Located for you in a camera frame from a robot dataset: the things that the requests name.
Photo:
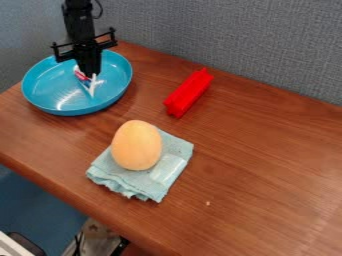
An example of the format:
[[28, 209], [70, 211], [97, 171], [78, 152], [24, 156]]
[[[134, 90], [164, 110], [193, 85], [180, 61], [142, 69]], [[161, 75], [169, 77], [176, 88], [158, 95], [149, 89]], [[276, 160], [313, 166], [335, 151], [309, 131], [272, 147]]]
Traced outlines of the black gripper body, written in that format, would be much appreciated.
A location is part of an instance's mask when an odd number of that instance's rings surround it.
[[66, 42], [52, 43], [50, 48], [57, 62], [74, 59], [74, 48], [96, 47], [102, 51], [117, 45], [112, 27], [101, 34], [94, 33], [92, 9], [90, 1], [65, 1], [61, 4]]

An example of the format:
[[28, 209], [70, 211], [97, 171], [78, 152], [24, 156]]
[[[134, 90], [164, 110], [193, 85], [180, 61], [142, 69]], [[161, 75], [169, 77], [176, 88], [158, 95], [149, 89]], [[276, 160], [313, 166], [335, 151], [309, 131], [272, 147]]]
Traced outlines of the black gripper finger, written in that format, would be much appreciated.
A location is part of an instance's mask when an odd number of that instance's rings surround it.
[[80, 71], [86, 77], [100, 73], [101, 50], [96, 47], [74, 48], [74, 60]]

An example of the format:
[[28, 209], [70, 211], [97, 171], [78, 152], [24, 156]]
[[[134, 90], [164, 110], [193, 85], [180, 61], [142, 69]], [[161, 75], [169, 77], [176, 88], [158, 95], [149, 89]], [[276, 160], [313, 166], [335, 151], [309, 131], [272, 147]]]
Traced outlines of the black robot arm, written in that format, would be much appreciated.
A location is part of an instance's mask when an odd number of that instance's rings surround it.
[[98, 75], [101, 70], [101, 52], [117, 45], [114, 28], [109, 27], [101, 34], [94, 33], [92, 15], [93, 5], [90, 0], [64, 0], [61, 13], [66, 30], [66, 40], [62, 43], [53, 42], [54, 60], [64, 62], [74, 60], [82, 74], [90, 78]]

